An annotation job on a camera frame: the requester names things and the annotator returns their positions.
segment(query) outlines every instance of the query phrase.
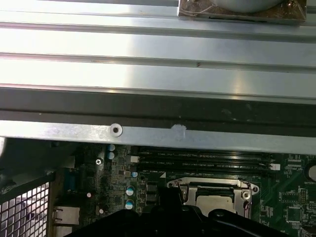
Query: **metal bracket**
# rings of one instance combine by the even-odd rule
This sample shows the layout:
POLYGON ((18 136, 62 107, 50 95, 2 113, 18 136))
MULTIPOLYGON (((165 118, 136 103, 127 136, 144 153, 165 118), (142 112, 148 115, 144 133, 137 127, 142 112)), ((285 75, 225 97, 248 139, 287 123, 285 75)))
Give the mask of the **metal bracket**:
MULTIPOLYGON (((191 178, 184 177, 177 180, 172 180, 167 183, 168 187, 179 187, 184 194, 184 205, 193 205, 200 207, 204 215, 213 209, 214 203, 209 203, 209 205, 199 205, 197 194, 199 190, 205 191, 231 191, 234 198, 232 199, 235 212, 243 217, 250 218, 251 215, 251 202, 252 195, 259 192, 259 187, 257 185, 245 182, 242 180, 234 179, 209 179, 209 178, 191 178)), ((219 197, 218 201, 224 200, 223 195, 202 195, 207 197, 219 197)))

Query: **metal plate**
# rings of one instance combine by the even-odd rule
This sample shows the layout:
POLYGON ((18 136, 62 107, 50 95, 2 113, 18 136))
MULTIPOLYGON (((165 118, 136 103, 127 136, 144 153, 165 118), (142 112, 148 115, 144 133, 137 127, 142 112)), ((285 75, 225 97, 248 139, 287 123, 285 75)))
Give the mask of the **metal plate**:
POLYGON ((123 127, 123 134, 113 137, 110 126, 2 120, 0 136, 187 149, 316 154, 316 138, 193 131, 181 125, 171 129, 123 127))
POLYGON ((301 27, 189 21, 171 6, 0 7, 0 86, 315 103, 313 3, 301 27))

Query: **green circuit board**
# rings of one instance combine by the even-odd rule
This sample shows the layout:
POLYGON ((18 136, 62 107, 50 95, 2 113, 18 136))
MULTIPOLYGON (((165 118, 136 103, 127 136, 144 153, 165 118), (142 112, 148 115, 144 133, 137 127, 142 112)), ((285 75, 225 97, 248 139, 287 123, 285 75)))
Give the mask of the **green circuit board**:
POLYGON ((316 182, 308 180, 304 174, 304 169, 316 161, 316 156, 264 154, 264 162, 272 162, 279 168, 260 168, 255 172, 245 171, 236 174, 228 172, 231 170, 228 169, 229 166, 224 167, 227 173, 208 172, 207 167, 203 168, 203 171, 207 172, 200 172, 198 169, 196 172, 172 170, 169 164, 164 164, 166 170, 155 170, 154 166, 147 167, 148 164, 137 170, 135 164, 130 162, 131 147, 116 146, 116 155, 113 159, 108 159, 107 153, 106 146, 85 147, 83 162, 79 167, 80 189, 94 190, 95 195, 80 209, 81 226, 124 208, 142 213, 148 203, 154 201, 150 200, 154 199, 153 195, 149 196, 146 193, 148 184, 155 183, 164 187, 167 182, 183 177, 242 179, 251 182, 260 188, 260 192, 252 197, 251 219, 293 237, 301 236, 302 226, 316 226, 316 182), (104 159, 101 168, 96 168, 97 157, 104 159), (132 193, 126 191, 129 187, 132 187, 132 193))

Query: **metal mesh grille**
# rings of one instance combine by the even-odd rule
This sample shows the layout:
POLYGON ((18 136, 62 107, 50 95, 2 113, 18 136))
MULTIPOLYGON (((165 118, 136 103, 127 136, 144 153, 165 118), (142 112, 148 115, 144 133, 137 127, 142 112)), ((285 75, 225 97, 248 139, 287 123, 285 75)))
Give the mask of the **metal mesh grille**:
POLYGON ((48 186, 43 184, 0 205, 0 237, 45 237, 48 186))

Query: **motherboard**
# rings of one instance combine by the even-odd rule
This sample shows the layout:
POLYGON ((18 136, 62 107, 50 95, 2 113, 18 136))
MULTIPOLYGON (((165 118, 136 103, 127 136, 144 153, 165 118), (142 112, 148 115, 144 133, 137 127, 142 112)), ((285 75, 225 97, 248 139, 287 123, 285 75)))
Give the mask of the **motherboard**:
POLYGON ((316 227, 316 156, 88 144, 75 173, 66 186, 84 197, 79 228, 122 209, 150 212, 161 187, 178 187, 206 216, 226 209, 293 237, 316 227))

